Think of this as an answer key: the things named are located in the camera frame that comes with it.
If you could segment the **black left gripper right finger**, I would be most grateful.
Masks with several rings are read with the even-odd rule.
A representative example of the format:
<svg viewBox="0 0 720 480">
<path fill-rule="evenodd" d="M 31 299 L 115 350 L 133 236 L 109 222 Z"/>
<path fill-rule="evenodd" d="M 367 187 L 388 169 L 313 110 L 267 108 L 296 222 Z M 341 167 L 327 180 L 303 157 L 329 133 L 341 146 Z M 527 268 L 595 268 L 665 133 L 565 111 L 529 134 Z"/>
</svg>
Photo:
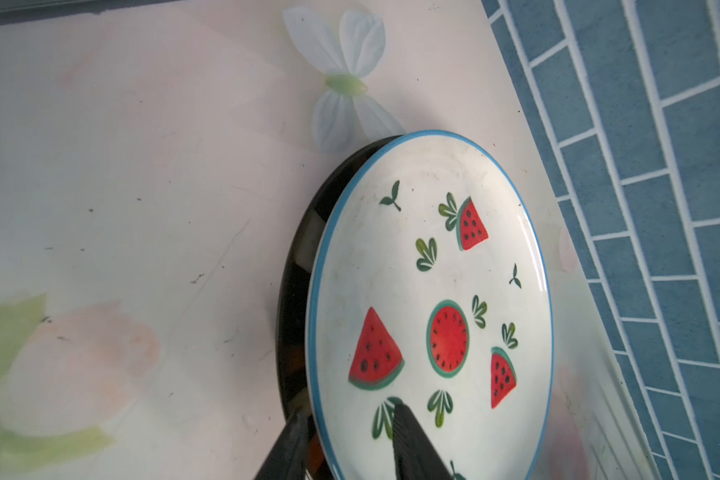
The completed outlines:
<svg viewBox="0 0 720 480">
<path fill-rule="evenodd" d="M 392 443 L 397 479 L 451 479 L 412 410 L 403 403 L 394 409 Z"/>
</svg>

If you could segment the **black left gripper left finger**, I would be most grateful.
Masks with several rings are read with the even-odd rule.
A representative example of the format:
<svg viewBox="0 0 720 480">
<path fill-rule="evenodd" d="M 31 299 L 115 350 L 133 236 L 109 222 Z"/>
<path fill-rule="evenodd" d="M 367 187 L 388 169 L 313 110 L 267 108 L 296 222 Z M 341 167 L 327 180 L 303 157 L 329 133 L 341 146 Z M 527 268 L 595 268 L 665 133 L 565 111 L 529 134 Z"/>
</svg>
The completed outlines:
<svg viewBox="0 0 720 480">
<path fill-rule="evenodd" d="M 300 409 L 289 417 L 254 479 L 305 480 L 308 433 L 308 415 Z"/>
</svg>

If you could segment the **watermelon pattern white plate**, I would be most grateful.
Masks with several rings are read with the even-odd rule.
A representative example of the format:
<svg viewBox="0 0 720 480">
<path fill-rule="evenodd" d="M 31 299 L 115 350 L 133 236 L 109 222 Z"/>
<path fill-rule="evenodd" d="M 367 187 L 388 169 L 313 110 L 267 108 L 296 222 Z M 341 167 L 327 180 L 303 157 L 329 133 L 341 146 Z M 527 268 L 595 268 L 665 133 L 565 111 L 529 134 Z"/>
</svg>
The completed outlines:
<svg viewBox="0 0 720 480">
<path fill-rule="evenodd" d="M 384 145 L 333 207 L 307 296 L 307 383 L 331 475 L 394 478 L 405 405 L 448 478 L 529 478 L 553 326 L 539 241 L 500 164 L 439 130 Z"/>
</svg>

